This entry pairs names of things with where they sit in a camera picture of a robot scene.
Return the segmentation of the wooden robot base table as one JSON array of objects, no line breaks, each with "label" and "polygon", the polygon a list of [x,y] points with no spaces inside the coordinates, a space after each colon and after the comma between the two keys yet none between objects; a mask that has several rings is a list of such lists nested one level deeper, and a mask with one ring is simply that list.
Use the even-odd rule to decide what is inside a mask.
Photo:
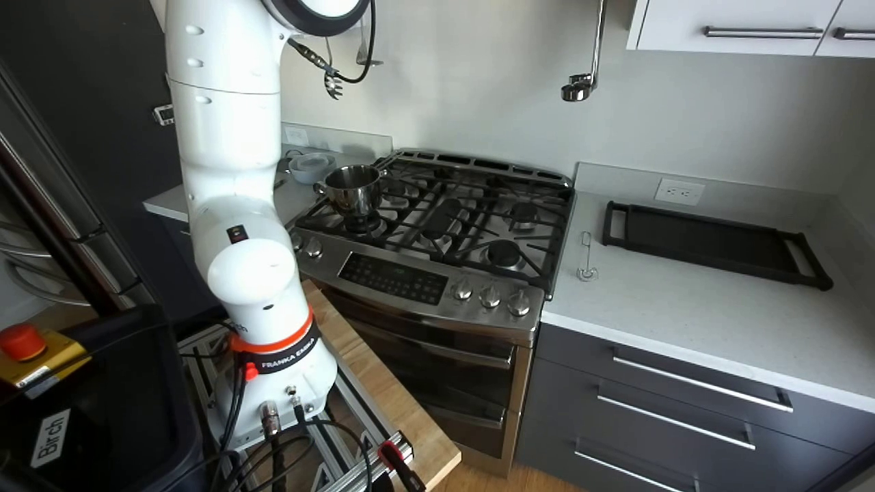
[{"label": "wooden robot base table", "polygon": [[326,292],[313,281],[303,286],[303,292],[340,363],[340,380],[324,430],[281,437],[281,482],[291,492],[363,492],[363,465],[372,465],[376,489],[404,492],[399,470],[381,454],[383,443],[395,443],[407,474],[424,485],[424,492],[436,492],[462,465],[462,452]]}]

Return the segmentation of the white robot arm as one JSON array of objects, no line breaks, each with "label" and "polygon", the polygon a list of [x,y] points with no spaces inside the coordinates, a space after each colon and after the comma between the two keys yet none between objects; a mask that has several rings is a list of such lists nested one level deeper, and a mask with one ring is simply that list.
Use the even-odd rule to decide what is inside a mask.
[{"label": "white robot arm", "polygon": [[281,49],[337,35],[367,0],[151,0],[201,277],[231,316],[235,369],[210,425],[244,452],[326,409],[337,362],[314,328],[291,236],[275,206],[281,158]]}]

